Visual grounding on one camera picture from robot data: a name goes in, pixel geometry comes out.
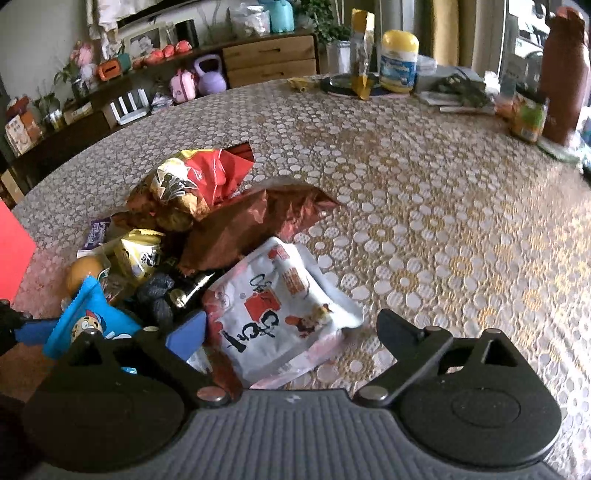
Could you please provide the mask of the lace patterned tablecloth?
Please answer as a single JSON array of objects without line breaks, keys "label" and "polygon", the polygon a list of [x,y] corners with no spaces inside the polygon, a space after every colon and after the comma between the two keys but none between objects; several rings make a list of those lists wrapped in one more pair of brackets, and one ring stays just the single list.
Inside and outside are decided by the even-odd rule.
[{"label": "lace patterned tablecloth", "polygon": [[16,206],[37,245],[16,307],[59,312],[89,223],[118,210],[160,160],[242,142],[256,157],[246,184],[288,176],[339,200],[297,241],[368,326],[389,308],[459,336],[503,330],[562,410],[551,464],[589,477],[590,187],[496,117],[412,97],[297,93],[284,81],[166,109],[75,156]]}]

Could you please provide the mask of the brown foil snack bag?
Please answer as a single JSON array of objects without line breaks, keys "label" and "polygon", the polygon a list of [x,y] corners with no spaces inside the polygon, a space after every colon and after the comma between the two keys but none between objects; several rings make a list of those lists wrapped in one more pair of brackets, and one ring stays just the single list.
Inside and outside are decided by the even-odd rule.
[{"label": "brown foil snack bag", "polygon": [[290,177],[259,182],[194,224],[178,269],[186,276],[235,265],[272,237],[294,236],[341,206],[321,188]]}]

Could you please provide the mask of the white framed photo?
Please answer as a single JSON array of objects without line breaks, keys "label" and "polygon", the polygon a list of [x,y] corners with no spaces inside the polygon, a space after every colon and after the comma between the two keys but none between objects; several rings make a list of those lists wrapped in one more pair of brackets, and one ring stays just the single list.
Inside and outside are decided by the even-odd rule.
[{"label": "white framed photo", "polygon": [[168,44],[167,26],[164,23],[147,24],[120,31],[120,37],[124,52],[131,61],[144,58]]}]

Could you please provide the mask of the blue snack bag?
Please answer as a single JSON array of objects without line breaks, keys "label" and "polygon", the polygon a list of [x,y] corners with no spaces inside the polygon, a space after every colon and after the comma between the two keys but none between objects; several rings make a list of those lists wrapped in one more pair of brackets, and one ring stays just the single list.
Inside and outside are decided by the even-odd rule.
[{"label": "blue snack bag", "polygon": [[77,337],[88,330],[96,330],[107,340],[118,340],[131,338],[140,329],[140,325],[129,315],[109,305],[100,282],[87,276],[60,316],[42,351],[45,356],[60,360]]}]

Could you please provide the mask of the maroon thermos bottle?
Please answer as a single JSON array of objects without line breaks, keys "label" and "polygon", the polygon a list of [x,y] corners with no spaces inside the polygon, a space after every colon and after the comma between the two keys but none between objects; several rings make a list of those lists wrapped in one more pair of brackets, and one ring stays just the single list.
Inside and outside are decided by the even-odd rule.
[{"label": "maroon thermos bottle", "polygon": [[549,100],[543,136],[567,146],[588,93],[589,39],[582,13],[561,6],[548,21],[539,91]]}]

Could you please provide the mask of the potted tree white planter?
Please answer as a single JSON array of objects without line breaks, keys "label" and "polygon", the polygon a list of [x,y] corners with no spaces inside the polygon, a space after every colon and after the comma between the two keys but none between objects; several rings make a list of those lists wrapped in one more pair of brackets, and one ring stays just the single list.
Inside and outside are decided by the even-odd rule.
[{"label": "potted tree white planter", "polygon": [[349,73],[351,27],[345,24],[345,1],[301,0],[294,7],[298,27],[314,32],[325,52],[327,71]]}]

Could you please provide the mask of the glass jar black lid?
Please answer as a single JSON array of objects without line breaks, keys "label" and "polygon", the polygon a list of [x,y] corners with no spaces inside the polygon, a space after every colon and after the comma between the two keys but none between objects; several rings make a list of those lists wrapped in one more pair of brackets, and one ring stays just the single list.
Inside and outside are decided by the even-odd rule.
[{"label": "glass jar black lid", "polygon": [[530,144],[535,144],[544,130],[549,99],[519,83],[512,99],[510,133]]}]

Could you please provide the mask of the black speaker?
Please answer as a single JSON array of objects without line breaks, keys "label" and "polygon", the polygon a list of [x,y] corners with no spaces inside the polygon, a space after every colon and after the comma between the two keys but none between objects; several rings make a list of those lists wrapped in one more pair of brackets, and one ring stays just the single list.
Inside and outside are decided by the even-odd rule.
[{"label": "black speaker", "polygon": [[197,29],[192,19],[180,21],[174,27],[178,42],[186,41],[191,48],[197,48],[199,46]]}]

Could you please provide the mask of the wooden tv cabinet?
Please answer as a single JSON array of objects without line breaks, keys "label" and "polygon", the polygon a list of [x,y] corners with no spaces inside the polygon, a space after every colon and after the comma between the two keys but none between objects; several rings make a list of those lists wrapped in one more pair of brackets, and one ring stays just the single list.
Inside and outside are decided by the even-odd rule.
[{"label": "wooden tv cabinet", "polygon": [[102,83],[82,101],[92,105],[89,115],[49,134],[20,157],[2,158],[1,171],[10,173],[21,191],[28,193],[66,161],[120,128],[112,102],[138,89],[151,98],[157,88],[168,86],[178,70],[191,70],[207,54],[221,57],[221,73],[230,88],[318,73],[318,40],[305,30],[193,49]]}]

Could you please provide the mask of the packaged round bun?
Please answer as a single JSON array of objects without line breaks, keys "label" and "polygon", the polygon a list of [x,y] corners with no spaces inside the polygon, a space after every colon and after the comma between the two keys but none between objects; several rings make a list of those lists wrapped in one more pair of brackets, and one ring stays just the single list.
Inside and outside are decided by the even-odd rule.
[{"label": "packaged round bun", "polygon": [[76,259],[70,265],[65,277],[68,295],[73,298],[87,277],[102,280],[108,275],[110,267],[111,264],[104,255],[87,255]]}]

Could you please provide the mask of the teal water jug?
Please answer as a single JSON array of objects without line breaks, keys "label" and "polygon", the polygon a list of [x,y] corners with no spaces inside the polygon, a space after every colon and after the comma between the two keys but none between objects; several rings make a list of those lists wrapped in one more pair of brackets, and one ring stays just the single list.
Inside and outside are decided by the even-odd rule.
[{"label": "teal water jug", "polygon": [[294,32],[294,7],[288,0],[260,0],[259,3],[270,13],[270,27],[273,33]]}]

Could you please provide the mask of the pink flower vase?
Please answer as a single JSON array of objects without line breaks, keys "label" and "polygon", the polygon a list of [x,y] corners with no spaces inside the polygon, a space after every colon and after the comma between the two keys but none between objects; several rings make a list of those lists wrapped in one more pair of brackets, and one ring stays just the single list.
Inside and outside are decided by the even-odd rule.
[{"label": "pink flower vase", "polygon": [[53,85],[69,83],[74,98],[76,100],[84,99],[89,95],[90,86],[95,79],[96,68],[93,43],[77,41],[67,62],[55,74]]}]

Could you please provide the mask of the white red noodle packet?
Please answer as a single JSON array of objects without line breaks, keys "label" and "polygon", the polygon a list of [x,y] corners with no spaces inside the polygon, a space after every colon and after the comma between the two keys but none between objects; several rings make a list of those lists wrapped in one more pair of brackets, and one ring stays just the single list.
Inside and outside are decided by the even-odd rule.
[{"label": "white red noodle packet", "polygon": [[335,288],[302,245],[272,237],[202,297],[204,349],[214,381],[237,394],[276,389],[334,356],[363,324],[363,310]]}]

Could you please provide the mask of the pink toy bag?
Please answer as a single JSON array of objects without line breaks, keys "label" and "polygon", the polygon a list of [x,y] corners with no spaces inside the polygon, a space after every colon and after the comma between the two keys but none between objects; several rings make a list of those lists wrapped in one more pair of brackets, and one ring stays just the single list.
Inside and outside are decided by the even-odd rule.
[{"label": "pink toy bag", "polygon": [[178,69],[169,82],[170,93],[175,104],[182,104],[197,97],[194,74]]}]

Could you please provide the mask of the dark small snack packet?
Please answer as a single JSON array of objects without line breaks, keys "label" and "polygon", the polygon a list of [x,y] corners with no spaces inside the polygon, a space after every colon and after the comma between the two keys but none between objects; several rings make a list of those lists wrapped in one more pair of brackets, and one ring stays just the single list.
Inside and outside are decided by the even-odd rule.
[{"label": "dark small snack packet", "polygon": [[132,298],[131,308],[142,326],[156,326],[170,330],[173,310],[167,301],[174,280],[165,273],[155,273],[140,285]]}]

